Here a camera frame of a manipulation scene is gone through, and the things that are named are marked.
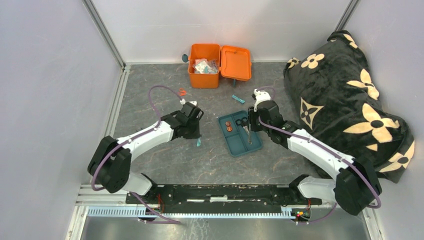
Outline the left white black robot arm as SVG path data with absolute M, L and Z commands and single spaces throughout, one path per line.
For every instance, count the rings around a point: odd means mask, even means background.
M 183 102 L 180 110 L 162 116 L 146 129 L 126 137 L 102 138 L 87 167 L 92 182 L 99 185 L 94 190 L 111 194 L 125 190 L 138 194 L 145 204 L 153 203 L 157 198 L 155 183 L 143 173 L 131 172 L 132 162 L 158 145 L 178 138 L 200 138 L 203 114 L 196 101 Z

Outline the teal plastic tray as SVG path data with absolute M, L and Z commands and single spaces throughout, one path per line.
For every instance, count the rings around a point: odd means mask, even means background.
M 228 151 L 232 157 L 240 157 L 263 148 L 263 142 L 256 132 L 250 132 L 252 144 L 248 143 L 245 130 L 241 126 L 236 125 L 236 120 L 242 117 L 248 117 L 248 112 L 242 110 L 220 116 L 217 119 Z M 225 122 L 231 123 L 230 127 L 232 127 L 232 131 L 227 131 Z

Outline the black handled scissors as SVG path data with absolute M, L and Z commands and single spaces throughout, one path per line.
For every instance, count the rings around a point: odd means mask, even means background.
M 251 138 L 251 133 L 249 128 L 249 119 L 247 117 L 242 117 L 242 118 L 236 119 L 235 123 L 237 126 L 241 126 L 244 129 L 244 131 L 247 134 L 247 142 L 251 145 L 252 138 Z

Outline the blue plaster packet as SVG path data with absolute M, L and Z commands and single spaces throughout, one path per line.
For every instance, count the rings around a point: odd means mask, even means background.
M 202 72 L 202 74 L 217 74 L 218 73 L 218 68 L 214 65 L 210 66 L 210 65 L 206 65 Z

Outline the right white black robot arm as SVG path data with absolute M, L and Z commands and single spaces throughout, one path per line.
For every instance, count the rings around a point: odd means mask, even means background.
M 300 154 L 329 175 L 328 179 L 304 177 L 289 189 L 289 199 L 302 204 L 308 198 L 337 203 L 345 212 L 358 215 L 365 208 L 382 206 L 381 184 L 371 162 L 340 152 L 313 137 L 299 124 L 283 119 L 273 100 L 247 109 L 248 126 L 265 132 L 277 145 Z

